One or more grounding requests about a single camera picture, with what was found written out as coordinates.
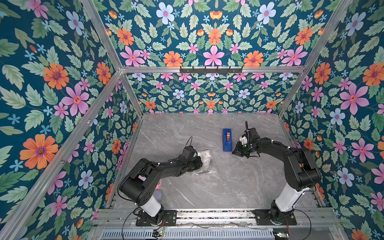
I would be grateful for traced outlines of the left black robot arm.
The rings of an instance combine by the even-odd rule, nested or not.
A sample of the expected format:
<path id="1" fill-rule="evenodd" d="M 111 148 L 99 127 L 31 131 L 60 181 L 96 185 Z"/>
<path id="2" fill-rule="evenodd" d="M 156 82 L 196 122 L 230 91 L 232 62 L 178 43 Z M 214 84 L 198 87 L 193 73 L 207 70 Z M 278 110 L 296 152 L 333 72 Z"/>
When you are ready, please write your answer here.
<path id="1" fill-rule="evenodd" d="M 164 207 L 154 197 L 160 180 L 179 177 L 187 172 L 199 170 L 203 166 L 197 150 L 185 146 L 181 155 L 167 162 L 151 162 L 140 159 L 130 172 L 120 181 L 118 191 L 142 209 L 152 225 L 163 220 Z"/>

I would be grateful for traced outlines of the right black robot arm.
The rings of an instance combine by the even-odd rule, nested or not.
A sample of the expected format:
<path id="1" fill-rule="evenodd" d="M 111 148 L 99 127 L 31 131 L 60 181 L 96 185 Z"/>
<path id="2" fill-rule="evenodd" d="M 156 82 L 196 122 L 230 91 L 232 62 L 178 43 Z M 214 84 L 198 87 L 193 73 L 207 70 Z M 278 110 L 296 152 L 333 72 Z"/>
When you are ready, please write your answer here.
<path id="1" fill-rule="evenodd" d="M 246 158 L 259 158 L 261 154 L 266 154 L 283 162 L 286 185 L 281 194 L 272 201 L 269 210 L 269 221 L 275 225 L 290 219 L 296 203 L 322 179 L 309 150 L 262 138 L 255 128 L 249 128 L 248 125 L 232 154 Z"/>

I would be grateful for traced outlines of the black dinner plate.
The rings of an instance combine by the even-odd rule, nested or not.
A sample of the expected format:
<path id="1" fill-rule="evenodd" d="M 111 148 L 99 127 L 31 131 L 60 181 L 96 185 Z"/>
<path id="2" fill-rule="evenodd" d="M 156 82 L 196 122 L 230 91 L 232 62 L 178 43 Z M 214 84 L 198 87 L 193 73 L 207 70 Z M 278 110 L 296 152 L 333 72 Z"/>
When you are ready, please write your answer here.
<path id="1" fill-rule="evenodd" d="M 202 171 L 198 171 L 196 173 L 196 175 L 211 175 L 211 174 L 215 174 L 216 171 L 215 170 L 202 170 Z"/>

